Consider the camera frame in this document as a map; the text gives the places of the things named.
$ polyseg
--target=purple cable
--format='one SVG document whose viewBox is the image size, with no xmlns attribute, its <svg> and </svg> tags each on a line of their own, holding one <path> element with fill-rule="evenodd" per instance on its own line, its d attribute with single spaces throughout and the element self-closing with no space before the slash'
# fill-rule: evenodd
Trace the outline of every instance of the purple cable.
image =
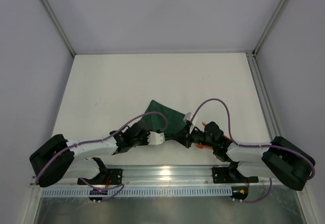
<svg viewBox="0 0 325 224">
<path fill-rule="evenodd" d="M 236 144 L 238 147 L 245 147 L 245 148 L 275 148 L 275 149 L 281 149 L 281 150 L 284 150 L 284 151 L 287 151 L 287 152 L 290 152 L 292 154 L 295 154 L 296 156 L 302 158 L 303 160 L 305 160 L 310 168 L 311 168 L 311 175 L 309 176 L 308 180 L 312 179 L 314 176 L 315 176 L 315 166 L 313 165 L 313 163 L 307 159 L 304 155 L 300 154 L 299 152 L 296 152 L 292 149 L 287 149 L 285 147 L 281 147 L 281 146 L 277 146 L 277 145 L 272 145 L 272 144 L 263 144 L 263 145 L 247 145 L 247 144 L 239 144 L 236 142 L 236 140 L 233 138 L 232 136 L 232 132 L 231 132 L 231 123 L 230 123 L 230 112 L 229 112 L 229 109 L 228 109 L 228 106 L 225 104 L 225 102 L 223 102 L 222 100 L 220 99 L 217 99 L 217 98 L 212 98 L 212 99 L 208 99 L 206 101 L 204 101 L 202 104 L 200 104 L 200 106 L 197 108 L 197 110 L 195 111 L 192 119 L 191 119 L 191 123 L 193 122 L 195 116 L 197 115 L 198 111 L 202 108 L 202 106 L 204 106 L 204 104 L 208 103 L 209 101 L 219 101 L 220 103 L 223 104 L 226 112 L 227 112 L 227 117 L 228 117 L 228 132 L 229 132 L 229 137 L 230 139 L 232 140 L 232 142 L 234 144 Z M 258 200 L 254 200 L 254 201 L 242 201 L 243 203 L 248 203 L 248 204 L 253 204 L 253 203 L 257 203 L 259 201 L 262 201 L 264 200 L 268 195 L 270 195 L 271 193 L 271 190 L 272 190 L 272 179 L 270 178 L 270 188 L 268 190 L 268 192 L 266 193 L 266 195 Z"/>
<path fill-rule="evenodd" d="M 120 129 L 118 129 L 117 131 L 115 131 L 114 133 L 112 133 L 111 135 L 103 138 L 103 139 L 95 139 L 95 140 L 87 140 L 87 141 L 82 141 L 78 144 L 73 144 L 73 145 L 70 145 L 66 148 L 64 148 L 63 150 L 59 151 L 56 155 L 54 155 L 49 161 L 48 163 L 42 168 L 42 170 L 39 172 L 39 174 L 36 176 L 35 178 L 35 184 L 38 185 L 38 182 L 40 180 L 40 177 L 44 174 L 44 172 L 46 171 L 46 169 L 53 163 L 53 161 L 58 158 L 62 153 L 66 152 L 67 150 L 73 148 L 73 147 L 78 147 L 78 145 L 83 145 L 83 144 L 90 144 L 90 143 L 99 143 L 99 142 L 102 142 L 102 141 L 105 141 L 105 140 L 108 140 L 112 137 L 114 137 L 115 135 L 117 135 L 120 131 L 122 131 L 128 124 L 130 124 L 131 122 L 133 122 L 134 120 L 140 118 L 140 117 L 143 117 L 143 116 L 147 116 L 147 115 L 153 115 L 153 114 L 157 114 L 157 115 L 160 115 L 163 117 L 163 119 L 165 120 L 166 122 L 166 125 L 165 127 L 161 130 L 162 132 L 165 131 L 168 127 L 168 120 L 167 118 L 165 117 L 165 115 L 163 115 L 162 113 L 160 112 L 157 112 L 157 111 L 151 111 L 151 112 L 146 112 L 146 113 L 143 113 L 139 116 L 136 116 L 135 118 L 131 119 L 130 121 L 128 121 L 126 124 L 124 124 Z"/>
</svg>

